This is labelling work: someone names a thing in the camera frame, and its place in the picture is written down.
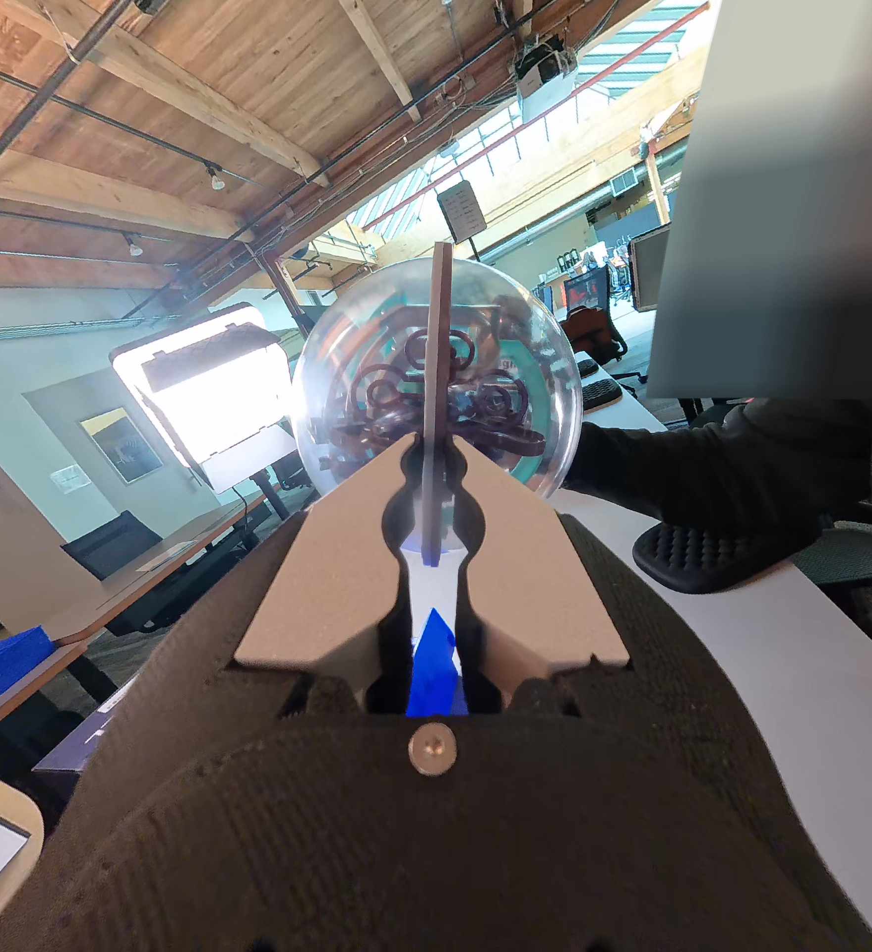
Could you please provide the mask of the blue tape strips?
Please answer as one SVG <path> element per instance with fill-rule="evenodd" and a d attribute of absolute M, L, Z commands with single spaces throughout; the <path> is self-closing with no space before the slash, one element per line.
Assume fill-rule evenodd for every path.
<path fill-rule="evenodd" d="M 0 641 L 0 696 L 56 651 L 42 626 Z"/>

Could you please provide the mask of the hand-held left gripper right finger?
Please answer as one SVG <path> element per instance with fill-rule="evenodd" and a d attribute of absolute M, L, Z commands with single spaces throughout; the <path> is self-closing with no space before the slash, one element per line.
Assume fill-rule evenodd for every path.
<path fill-rule="evenodd" d="M 559 514 L 460 437 L 449 445 L 459 568 L 455 636 L 469 708 L 502 708 L 526 680 L 629 663 Z"/>

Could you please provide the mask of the blue plastic bin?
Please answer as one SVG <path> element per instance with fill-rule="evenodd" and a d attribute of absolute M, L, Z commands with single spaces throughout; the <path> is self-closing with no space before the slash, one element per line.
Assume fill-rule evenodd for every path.
<path fill-rule="evenodd" d="M 432 608 L 414 651 L 406 717 L 421 719 L 468 713 L 457 661 L 453 630 L 439 611 Z"/>

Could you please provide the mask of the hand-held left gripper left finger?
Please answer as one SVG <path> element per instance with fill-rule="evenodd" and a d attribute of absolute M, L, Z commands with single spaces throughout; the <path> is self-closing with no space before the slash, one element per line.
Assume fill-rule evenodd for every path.
<path fill-rule="evenodd" d="M 341 679 L 368 708 L 406 708 L 413 652 L 402 546 L 415 526 L 417 486 L 411 433 L 314 503 L 235 663 Z"/>

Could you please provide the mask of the person's right forearm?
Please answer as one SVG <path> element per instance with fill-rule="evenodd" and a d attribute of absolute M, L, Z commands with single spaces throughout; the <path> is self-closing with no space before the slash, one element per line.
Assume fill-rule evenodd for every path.
<path fill-rule="evenodd" d="M 867 499 L 871 453 L 872 399 L 755 398 L 663 433 L 585 422 L 563 484 L 673 526 L 761 532 Z"/>

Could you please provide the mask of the framed wall picture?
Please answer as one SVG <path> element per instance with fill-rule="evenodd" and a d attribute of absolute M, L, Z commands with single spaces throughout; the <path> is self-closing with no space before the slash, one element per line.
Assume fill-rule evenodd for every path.
<path fill-rule="evenodd" d="M 85 418 L 79 426 L 124 484 L 139 482 L 163 467 L 158 453 L 124 408 Z"/>

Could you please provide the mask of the dark blue cardboard box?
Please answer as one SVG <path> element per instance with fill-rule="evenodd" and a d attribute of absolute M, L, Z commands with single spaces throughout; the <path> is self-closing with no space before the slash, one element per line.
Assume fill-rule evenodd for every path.
<path fill-rule="evenodd" d="M 66 735 L 49 754 L 41 758 L 33 768 L 33 772 L 53 777 L 64 775 L 77 778 L 81 775 L 104 737 L 108 724 L 124 695 L 124 688 L 115 691 Z"/>

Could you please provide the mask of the brown office chair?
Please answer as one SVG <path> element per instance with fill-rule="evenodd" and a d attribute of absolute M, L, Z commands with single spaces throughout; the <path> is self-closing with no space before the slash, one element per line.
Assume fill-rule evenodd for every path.
<path fill-rule="evenodd" d="M 563 321 L 561 330 L 574 353 L 583 353 L 599 365 L 621 360 L 628 351 L 610 314 L 597 307 L 580 306 Z"/>

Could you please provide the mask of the black office chair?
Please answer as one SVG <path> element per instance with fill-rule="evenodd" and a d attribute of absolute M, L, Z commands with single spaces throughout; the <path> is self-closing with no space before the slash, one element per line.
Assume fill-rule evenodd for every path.
<path fill-rule="evenodd" d="M 105 581 L 163 541 L 129 510 L 84 536 L 61 545 L 61 550 L 99 581 Z"/>

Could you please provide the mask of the white ceiling box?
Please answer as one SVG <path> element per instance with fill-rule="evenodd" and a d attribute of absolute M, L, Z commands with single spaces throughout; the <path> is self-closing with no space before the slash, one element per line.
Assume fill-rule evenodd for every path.
<path fill-rule="evenodd" d="M 577 57 L 559 37 L 537 43 L 514 67 L 516 98 L 523 125 L 565 101 L 575 89 Z"/>

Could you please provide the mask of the bright studio light panel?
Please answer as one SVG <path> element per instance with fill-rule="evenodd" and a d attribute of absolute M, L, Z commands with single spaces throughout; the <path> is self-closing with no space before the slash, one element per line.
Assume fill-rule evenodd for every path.
<path fill-rule="evenodd" d="M 109 362 L 179 461 L 216 494 L 294 453 L 291 370 L 250 303 L 167 327 Z"/>

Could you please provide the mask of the grey screen on stand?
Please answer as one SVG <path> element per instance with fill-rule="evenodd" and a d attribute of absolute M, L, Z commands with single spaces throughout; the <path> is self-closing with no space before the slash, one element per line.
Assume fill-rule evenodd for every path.
<path fill-rule="evenodd" d="M 670 227 L 670 223 L 660 225 L 628 243 L 632 304 L 638 312 L 656 310 Z"/>

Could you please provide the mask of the clear maze ball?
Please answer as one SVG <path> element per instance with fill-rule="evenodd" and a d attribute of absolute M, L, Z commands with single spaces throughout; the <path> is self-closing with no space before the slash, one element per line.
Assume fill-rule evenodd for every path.
<path fill-rule="evenodd" d="M 372 272 L 317 319 L 293 374 L 292 428 L 323 500 L 407 436 L 430 450 L 449 529 L 452 438 L 544 501 L 564 481 L 583 418 L 581 374 L 549 309 L 448 246 Z"/>

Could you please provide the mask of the grey desk with orange edge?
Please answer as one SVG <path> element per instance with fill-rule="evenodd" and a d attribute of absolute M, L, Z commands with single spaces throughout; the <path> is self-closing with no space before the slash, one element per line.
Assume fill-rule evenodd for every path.
<path fill-rule="evenodd" d="M 256 492 L 191 520 L 129 565 L 97 582 L 90 594 L 44 621 L 42 626 L 50 641 L 59 648 L 87 641 L 182 565 L 216 552 L 219 541 L 266 503 L 266 497 Z"/>

